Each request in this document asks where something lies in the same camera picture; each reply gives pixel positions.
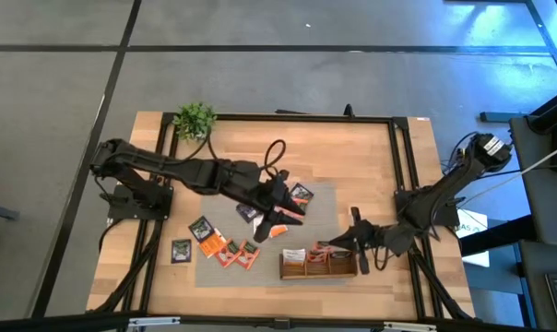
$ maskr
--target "wooden box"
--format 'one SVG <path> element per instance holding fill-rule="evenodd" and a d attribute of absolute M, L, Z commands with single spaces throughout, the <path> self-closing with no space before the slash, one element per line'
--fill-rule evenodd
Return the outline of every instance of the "wooden box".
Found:
<path fill-rule="evenodd" d="M 305 260 L 303 266 L 285 266 L 281 254 L 278 256 L 278 263 L 281 280 L 352 278 L 357 275 L 356 255 L 346 258 L 332 258 L 328 255 L 327 260 L 322 263 L 309 263 Z"/>

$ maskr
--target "label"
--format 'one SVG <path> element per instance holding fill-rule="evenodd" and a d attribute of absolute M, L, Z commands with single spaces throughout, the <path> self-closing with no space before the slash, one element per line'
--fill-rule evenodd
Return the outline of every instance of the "label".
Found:
<path fill-rule="evenodd" d="M 490 156 L 493 156 L 494 154 L 496 154 L 496 152 L 498 152 L 498 150 L 500 148 L 502 148 L 504 146 L 504 142 L 502 141 L 498 141 L 498 143 L 496 145 L 494 145 L 492 148 L 490 148 L 490 150 L 488 151 L 488 154 Z"/>
<path fill-rule="evenodd" d="M 498 137 L 494 136 L 492 139 L 490 139 L 490 141 L 483 146 L 483 148 L 485 148 L 486 151 L 490 151 L 490 148 L 492 148 L 496 143 L 498 143 L 499 139 Z"/>

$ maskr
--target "wooden table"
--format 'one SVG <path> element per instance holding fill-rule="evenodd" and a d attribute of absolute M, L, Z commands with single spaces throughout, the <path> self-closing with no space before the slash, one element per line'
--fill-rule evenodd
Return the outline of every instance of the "wooden table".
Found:
<path fill-rule="evenodd" d="M 153 150 L 162 113 L 137 114 L 130 142 Z M 430 120 L 409 118 L 409 131 L 421 185 L 441 176 Z M 330 182 L 336 187 L 338 222 L 344 231 L 351 223 L 350 207 L 361 209 L 375 224 L 395 223 L 393 192 L 395 172 L 387 126 L 383 124 L 218 121 L 212 143 L 221 158 L 255 160 L 262 164 L 268 145 L 277 138 L 287 142 L 280 169 L 290 171 L 295 182 Z M 172 139 L 169 128 L 163 151 Z M 397 139 L 403 142 L 401 133 Z M 195 149 L 180 142 L 177 158 Z M 406 165 L 405 151 L 400 151 Z M 198 158 L 210 158 L 206 148 Z M 409 184 L 407 167 L 404 169 Z M 346 286 L 197 288 L 196 264 L 202 257 L 193 241 L 193 261 L 171 264 L 172 240 L 192 238 L 187 226 L 201 215 L 200 196 L 172 182 L 175 188 L 170 218 L 164 223 L 148 312 L 250 317 L 300 317 L 347 319 L 416 319 L 408 258 L 391 258 L 385 271 L 348 279 Z M 88 309 L 102 304 L 129 268 L 137 231 L 136 220 L 125 220 L 104 240 Z M 473 314 L 467 279 L 456 238 L 440 229 L 441 242 L 432 241 L 437 276 L 468 314 Z M 137 279 L 132 308 L 137 308 L 143 277 Z M 427 280 L 421 277 L 426 313 L 433 315 Z"/>

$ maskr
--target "green plant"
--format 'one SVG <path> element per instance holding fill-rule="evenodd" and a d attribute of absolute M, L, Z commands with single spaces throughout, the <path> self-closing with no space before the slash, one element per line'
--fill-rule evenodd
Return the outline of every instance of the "green plant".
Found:
<path fill-rule="evenodd" d="M 176 134 L 180 139 L 203 140 L 216 119 L 212 106 L 203 102 L 191 102 L 178 106 L 172 123 L 178 126 Z"/>

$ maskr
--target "concrete floor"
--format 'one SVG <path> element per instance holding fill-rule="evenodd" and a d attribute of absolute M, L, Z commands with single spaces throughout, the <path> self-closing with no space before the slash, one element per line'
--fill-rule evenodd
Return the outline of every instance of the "concrete floor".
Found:
<path fill-rule="evenodd" d="M 131 0 L 0 0 L 0 43 L 116 44 L 131 5 Z M 536 5 L 557 42 L 557 8 L 552 1 Z M 151 0 L 139 11 L 131 43 L 514 46 L 543 41 L 520 4 Z M 0 219 L 0 319 L 26 314 L 113 58 L 112 53 L 0 53 L 0 204 L 21 212 L 18 222 Z M 431 117 L 445 160 L 471 130 L 508 140 L 506 124 L 482 124 L 479 112 L 529 113 L 556 93 L 557 67 L 546 56 L 128 53 L 101 138 L 127 138 L 137 111 L 171 112 L 189 101 L 207 101 L 221 113 L 280 108 L 341 114 L 351 103 L 357 114 Z M 506 169 L 516 167 L 514 159 Z M 478 181 L 463 195 L 499 181 Z M 528 212 L 521 181 L 468 208 L 495 219 Z M 83 312 L 106 209 L 88 182 L 48 314 Z M 478 315 L 521 325 L 517 314 L 512 319 L 478 309 L 493 308 L 486 303 L 517 306 L 514 299 L 499 297 L 474 296 Z"/>

